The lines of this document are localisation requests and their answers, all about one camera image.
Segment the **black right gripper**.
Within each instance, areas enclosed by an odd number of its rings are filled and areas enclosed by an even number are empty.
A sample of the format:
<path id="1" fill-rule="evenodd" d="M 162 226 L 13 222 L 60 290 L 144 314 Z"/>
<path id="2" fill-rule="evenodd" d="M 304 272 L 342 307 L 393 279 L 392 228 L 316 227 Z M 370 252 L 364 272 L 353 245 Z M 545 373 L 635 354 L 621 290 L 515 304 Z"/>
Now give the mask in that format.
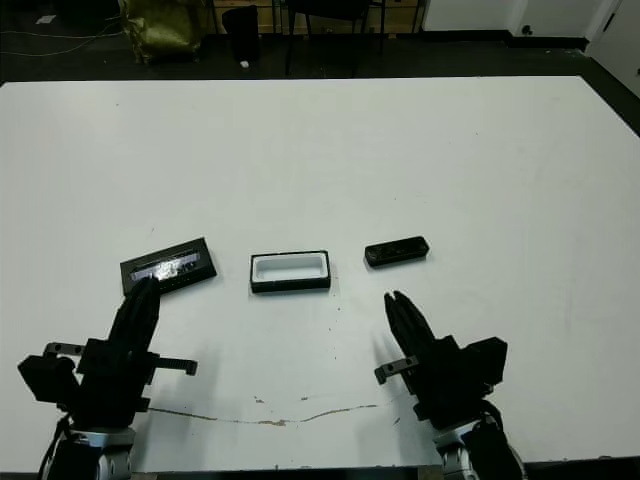
<path id="1" fill-rule="evenodd" d="M 379 384 L 399 375 L 417 398 L 414 412 L 437 430 L 493 413 L 493 340 L 459 347 L 453 336 L 436 339 L 425 316 L 400 291 L 386 293 L 384 306 L 393 336 L 405 357 L 374 370 Z"/>

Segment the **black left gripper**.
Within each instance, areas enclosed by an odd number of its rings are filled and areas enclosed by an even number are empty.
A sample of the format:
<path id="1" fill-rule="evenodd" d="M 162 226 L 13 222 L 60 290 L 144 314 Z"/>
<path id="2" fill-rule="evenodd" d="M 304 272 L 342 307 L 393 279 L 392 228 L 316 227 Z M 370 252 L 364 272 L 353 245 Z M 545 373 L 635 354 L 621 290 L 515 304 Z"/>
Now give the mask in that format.
<path id="1" fill-rule="evenodd" d="M 83 346 L 52 342 L 44 359 L 53 368 L 46 400 L 84 428 L 125 428 L 148 409 L 143 395 L 158 369 L 197 372 L 191 359 L 162 357 L 148 350 L 159 318 L 159 281 L 136 283 L 118 309 L 110 340 Z"/>

